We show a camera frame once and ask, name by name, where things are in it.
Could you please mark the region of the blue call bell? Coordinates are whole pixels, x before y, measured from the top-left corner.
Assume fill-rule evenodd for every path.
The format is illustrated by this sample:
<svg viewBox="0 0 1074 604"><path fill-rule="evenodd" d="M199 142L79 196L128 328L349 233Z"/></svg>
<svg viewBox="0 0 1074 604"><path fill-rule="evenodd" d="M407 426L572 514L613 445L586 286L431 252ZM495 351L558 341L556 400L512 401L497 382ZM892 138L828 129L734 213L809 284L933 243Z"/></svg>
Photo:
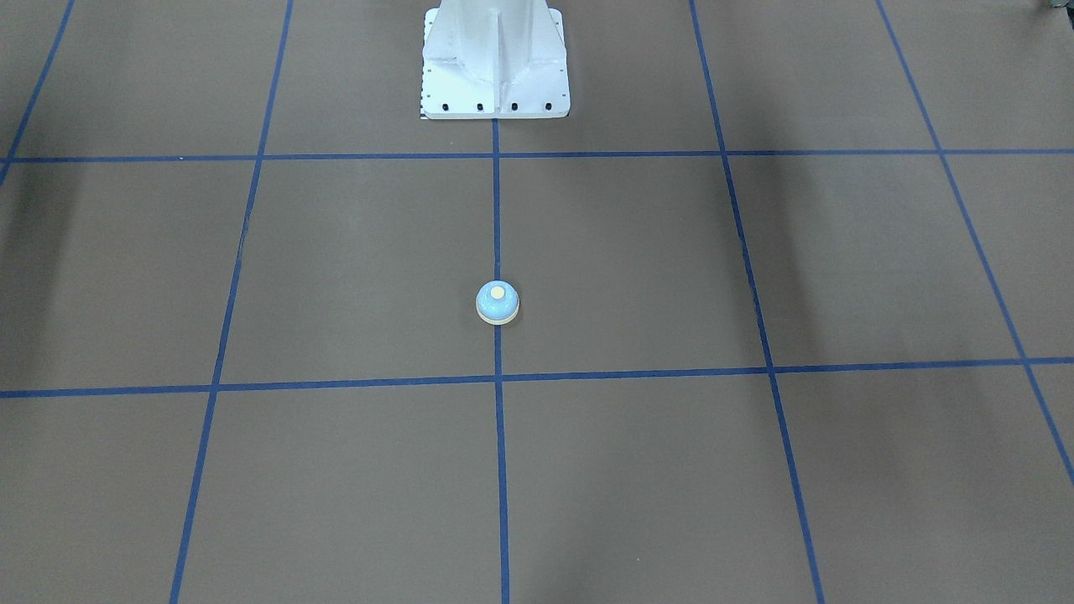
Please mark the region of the blue call bell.
<svg viewBox="0 0 1074 604"><path fill-rule="evenodd" d="M510 283L490 281L477 291L475 310L480 320L488 325L507 325L520 312L520 294Z"/></svg>

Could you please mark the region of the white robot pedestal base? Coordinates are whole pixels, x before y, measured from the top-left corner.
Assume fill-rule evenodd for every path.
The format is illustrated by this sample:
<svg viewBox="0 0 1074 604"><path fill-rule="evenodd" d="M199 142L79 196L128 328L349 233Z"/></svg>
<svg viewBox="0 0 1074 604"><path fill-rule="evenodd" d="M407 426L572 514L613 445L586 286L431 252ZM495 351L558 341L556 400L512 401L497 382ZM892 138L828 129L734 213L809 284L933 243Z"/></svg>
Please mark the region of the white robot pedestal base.
<svg viewBox="0 0 1074 604"><path fill-rule="evenodd" d="M441 1L423 24L422 118L569 115L566 32L556 8L545 1Z"/></svg>

